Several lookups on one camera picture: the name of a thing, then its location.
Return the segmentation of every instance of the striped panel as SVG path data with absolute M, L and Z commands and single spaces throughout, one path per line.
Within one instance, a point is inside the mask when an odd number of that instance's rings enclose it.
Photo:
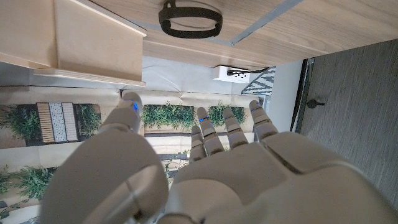
M 272 94 L 272 88 L 274 87 L 275 71 L 276 67 L 271 67 L 260 74 L 244 90 L 242 90 L 241 94 L 270 96 Z
M 63 118 L 67 130 L 68 141 L 77 141 L 75 114 L 73 113 L 72 103 L 62 103 Z
M 37 110 L 39 111 L 40 128 L 42 130 L 43 142 L 54 142 L 49 103 L 37 103 L 36 105 Z

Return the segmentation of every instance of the robot finger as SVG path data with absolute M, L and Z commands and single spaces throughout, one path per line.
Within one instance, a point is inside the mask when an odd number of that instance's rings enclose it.
M 256 100 L 250 102 L 249 107 L 254 122 L 254 131 L 256 132 L 259 141 L 278 133 L 278 130 L 272 124 L 266 112 Z
M 218 138 L 216 130 L 210 121 L 206 109 L 203 107 L 198 108 L 198 119 L 201 127 L 201 133 L 203 136 L 205 149 L 207 156 L 216 154 L 217 152 L 223 152 L 224 147 Z
M 189 163 L 198 161 L 206 157 L 205 147 L 203 145 L 203 137 L 201 136 L 201 131 L 198 126 L 192 127 L 192 147 L 189 157 Z
M 231 150 L 243 144 L 248 144 L 248 140 L 244 136 L 239 123 L 236 121 L 232 110 L 226 108 L 223 112 L 223 116 Z

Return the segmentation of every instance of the white robotic hand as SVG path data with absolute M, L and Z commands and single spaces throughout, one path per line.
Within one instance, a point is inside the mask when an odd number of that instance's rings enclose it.
M 40 223 L 152 223 L 169 189 L 156 153 L 136 134 L 141 109 L 137 94 L 125 94 L 98 134 L 62 164 L 44 195 Z
M 169 192 L 166 223 L 397 223 L 396 211 L 339 155 L 294 133 L 277 133 L 250 103 L 259 142 L 248 144 L 224 111 L 224 152 L 204 108 L 192 128 L 190 164 Z
M 192 128 L 190 164 L 170 192 L 149 143 L 136 134 L 141 100 L 123 96 L 99 133 L 57 170 L 40 223 L 397 223 L 396 211 L 361 173 L 335 153 L 294 133 L 277 133 L 250 103 L 259 142 L 248 144 L 224 112 L 224 152 L 204 108 Z

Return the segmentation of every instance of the wooden shelf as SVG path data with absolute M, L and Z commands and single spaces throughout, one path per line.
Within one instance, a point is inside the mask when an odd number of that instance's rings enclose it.
M 0 3 L 0 60 L 44 68 L 41 75 L 145 86 L 145 29 L 87 0 Z

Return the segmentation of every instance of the potted plant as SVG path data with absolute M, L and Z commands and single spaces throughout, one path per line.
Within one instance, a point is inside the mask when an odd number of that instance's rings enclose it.
M 0 112 L 0 128 L 10 128 L 14 138 L 24 139 L 26 146 L 44 144 L 36 105 L 3 107 Z

